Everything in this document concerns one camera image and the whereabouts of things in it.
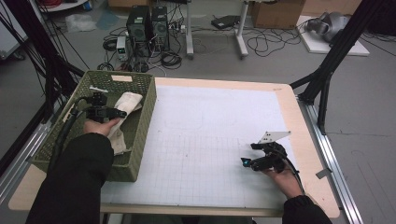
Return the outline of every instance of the person's right hand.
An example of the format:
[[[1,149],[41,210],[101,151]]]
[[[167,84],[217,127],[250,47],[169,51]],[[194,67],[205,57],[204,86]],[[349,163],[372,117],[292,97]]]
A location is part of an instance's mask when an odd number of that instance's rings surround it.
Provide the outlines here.
[[[111,119],[107,123],[99,123],[91,119],[87,119],[84,123],[84,133],[99,133],[108,136],[111,128],[120,122],[120,118]]]
[[[291,169],[288,167],[288,165],[285,164],[285,166],[285,170],[280,174],[274,170],[265,170],[262,172],[274,180],[279,189],[286,195],[288,199],[303,195],[296,177],[291,172]]]

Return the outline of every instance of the black metal frame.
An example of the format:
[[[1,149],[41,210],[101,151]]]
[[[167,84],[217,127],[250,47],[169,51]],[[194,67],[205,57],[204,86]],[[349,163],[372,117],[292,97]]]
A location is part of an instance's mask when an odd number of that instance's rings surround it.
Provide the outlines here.
[[[293,89],[296,89],[309,83],[304,92],[298,95],[299,100],[307,105],[313,105],[320,93],[318,126],[323,135],[326,134],[325,119],[332,75],[386,1],[388,0],[362,0],[320,67],[314,73],[290,84]]]
[[[13,14],[15,19],[20,24],[23,31],[29,37],[29,40],[35,45],[35,49],[38,51],[40,56],[43,58],[46,74],[46,101],[37,111],[35,116],[29,122],[29,124],[23,129],[22,133],[18,136],[17,140],[12,144],[11,148],[0,160],[0,177],[7,170],[8,166],[13,162],[15,157],[21,151],[26,141],[31,136],[34,129],[40,122],[47,122],[47,120],[53,115],[53,106],[56,100],[60,97],[60,94],[70,95],[77,86],[74,79],[70,75],[82,77],[84,72],[75,67],[73,64],[67,62],[56,50],[55,46],[47,36],[44,27],[41,22],[35,16],[35,12],[29,1],[24,0],[4,0],[9,11]],[[7,25],[3,20],[0,20],[5,27]],[[12,35],[19,41],[23,48],[26,48],[26,44],[20,41],[17,34],[14,34],[12,29],[8,29]],[[62,92],[58,92],[54,89],[54,83],[56,81],[62,86]]]

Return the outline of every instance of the floor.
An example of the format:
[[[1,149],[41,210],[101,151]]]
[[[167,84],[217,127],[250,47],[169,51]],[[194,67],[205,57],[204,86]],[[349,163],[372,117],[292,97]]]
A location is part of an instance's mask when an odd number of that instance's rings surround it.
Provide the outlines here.
[[[79,8],[56,15],[86,13],[94,21],[102,20],[108,11],[96,7],[91,12]],[[206,24],[210,18],[194,18],[193,24]],[[116,19],[107,29],[66,34],[69,41],[91,69],[102,63],[105,51],[103,37],[111,30],[124,26],[125,19]],[[254,34],[245,35],[247,41]],[[232,33],[196,32],[193,34],[195,55],[187,59],[185,49],[177,70],[153,68],[157,77],[183,77],[250,82],[291,83],[314,72],[326,55],[308,53],[304,44],[287,45],[282,50],[262,58],[249,49],[244,60]],[[370,39],[383,49],[396,54],[395,42]],[[330,88],[326,131],[343,170],[349,189],[359,208],[363,222],[386,224],[396,218],[396,168],[394,137],[396,135],[396,61],[366,41],[361,43],[370,51],[369,57],[347,56],[336,70]],[[64,44],[69,61],[86,69],[78,56]],[[21,130],[44,102],[42,90],[29,60],[7,60],[0,63],[0,156],[6,153]],[[300,93],[304,88],[295,90]],[[22,223],[27,213],[10,211],[6,199],[0,206],[2,223]],[[333,220],[347,223],[343,213]],[[281,223],[280,218],[256,218],[259,224]]]

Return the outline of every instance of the white cloth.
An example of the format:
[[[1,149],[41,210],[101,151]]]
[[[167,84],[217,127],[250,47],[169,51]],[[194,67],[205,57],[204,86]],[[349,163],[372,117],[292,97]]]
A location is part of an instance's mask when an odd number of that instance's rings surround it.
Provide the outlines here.
[[[118,110],[125,111],[128,117],[131,112],[142,107],[142,105],[139,104],[142,98],[143,96],[140,94],[125,92],[116,102],[114,107]],[[129,150],[126,148],[123,132],[120,129],[121,124],[127,119],[127,117],[125,119],[121,119],[118,124],[113,126],[110,130],[110,134],[108,135],[108,139],[114,149],[114,155],[120,155]]]

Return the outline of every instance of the table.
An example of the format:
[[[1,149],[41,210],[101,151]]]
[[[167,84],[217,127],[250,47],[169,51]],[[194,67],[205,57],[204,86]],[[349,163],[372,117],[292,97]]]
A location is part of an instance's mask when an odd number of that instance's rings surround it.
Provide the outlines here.
[[[241,21],[239,23],[239,29],[235,29],[235,37],[238,43],[238,47],[241,51],[241,59],[248,56],[247,46],[245,44],[244,38],[242,37],[242,32],[244,31],[245,19],[248,13],[248,2],[251,0],[244,0],[242,3],[242,10],[241,10]],[[191,0],[187,0],[187,33],[186,33],[186,49],[187,49],[187,57],[192,59],[194,56],[194,48],[192,44],[192,33],[191,33]]]
[[[198,80],[179,78],[156,78],[159,86],[204,87],[216,89],[270,91],[276,95],[280,110],[289,130],[292,131],[290,144],[298,162],[304,189],[323,208],[329,217],[338,217],[339,209],[332,194],[327,177],[318,179],[316,173],[323,168],[318,153],[304,122],[294,93],[289,85],[270,83],[251,83],[219,80]],[[45,174],[31,166],[14,195],[9,201],[13,210],[29,210],[33,204],[38,188]],[[197,206],[165,206],[147,204],[102,203],[101,211],[107,213],[146,213],[146,214],[179,214],[203,216],[247,216],[247,217],[280,217],[281,210],[259,208],[230,207],[197,207]]]

